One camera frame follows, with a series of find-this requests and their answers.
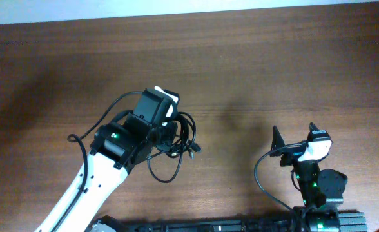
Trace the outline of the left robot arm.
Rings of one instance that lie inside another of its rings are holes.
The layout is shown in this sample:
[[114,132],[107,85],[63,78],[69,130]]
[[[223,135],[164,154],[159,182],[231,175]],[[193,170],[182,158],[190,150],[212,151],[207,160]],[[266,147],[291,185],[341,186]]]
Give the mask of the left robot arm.
[[158,87],[137,92],[132,110],[118,113],[109,123],[92,126],[94,139],[85,148],[83,138],[68,136],[81,148],[83,164],[76,177],[37,228],[38,231],[84,231],[106,199],[128,177],[132,169],[160,154],[177,154],[175,142],[180,97]]

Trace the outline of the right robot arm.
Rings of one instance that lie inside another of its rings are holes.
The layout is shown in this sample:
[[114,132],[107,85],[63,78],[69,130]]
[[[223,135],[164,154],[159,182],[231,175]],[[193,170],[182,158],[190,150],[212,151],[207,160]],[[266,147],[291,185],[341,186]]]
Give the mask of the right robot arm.
[[295,207],[298,225],[309,231],[340,231],[338,206],[343,204],[347,176],[333,170],[321,170],[319,163],[329,155],[333,141],[325,130],[314,123],[309,125],[307,139],[297,145],[285,144],[276,126],[273,126],[271,150],[280,157],[282,167],[293,168],[295,186],[304,205]]

